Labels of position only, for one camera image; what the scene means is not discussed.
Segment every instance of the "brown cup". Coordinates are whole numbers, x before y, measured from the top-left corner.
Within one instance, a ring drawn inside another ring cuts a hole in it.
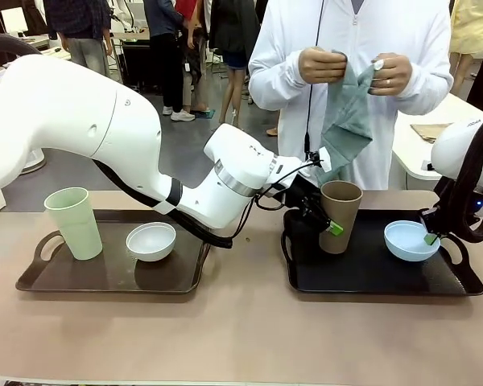
[[[329,230],[322,232],[319,237],[320,247],[327,253],[337,255],[347,249],[363,192],[353,183],[346,181],[325,183],[320,192],[320,203],[325,213],[344,229],[339,236],[333,235]]]

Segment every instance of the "white sneaker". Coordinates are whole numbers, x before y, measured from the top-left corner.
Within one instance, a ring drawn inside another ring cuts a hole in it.
[[[190,122],[195,121],[195,116],[190,113],[186,113],[184,110],[180,110],[178,113],[173,112],[170,119],[173,121]]]
[[[174,109],[172,107],[163,107],[163,115],[171,115],[174,112]]]

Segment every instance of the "red shirt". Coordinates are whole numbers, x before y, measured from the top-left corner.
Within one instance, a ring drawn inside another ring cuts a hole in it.
[[[196,0],[176,0],[175,10],[182,14],[186,20],[191,20],[195,5]]]

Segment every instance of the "cup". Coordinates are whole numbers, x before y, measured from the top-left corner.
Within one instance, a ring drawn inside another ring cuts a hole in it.
[[[44,204],[77,260],[93,259],[102,252],[88,191],[82,187],[69,187],[49,195]]]
[[[319,237],[320,247],[327,253],[337,255],[347,249],[363,192],[353,183],[346,181],[325,183],[320,192],[320,203],[325,213],[344,229],[339,236],[333,235],[329,230],[322,232]]]

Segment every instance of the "black tray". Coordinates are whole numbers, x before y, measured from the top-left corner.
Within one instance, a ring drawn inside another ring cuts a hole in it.
[[[385,245],[384,229],[396,220],[418,221],[418,213],[360,210],[347,251],[330,255],[320,249],[318,232],[307,229],[300,220],[300,213],[287,212],[281,242],[291,286],[299,292],[312,294],[483,294],[483,284],[470,266],[467,249],[454,236],[450,239],[462,255],[458,265],[452,263],[444,248],[427,261],[418,263],[402,261],[392,255]]]
[[[174,220],[155,211],[95,211],[104,249],[88,261],[73,258],[68,246],[58,245],[48,261],[41,252],[59,232],[44,237],[34,260],[16,282],[16,288],[32,292],[112,292],[147,294],[187,294],[200,281],[209,245],[186,232]],[[140,224],[162,221],[176,232],[174,250],[154,263],[129,256],[127,235]]]

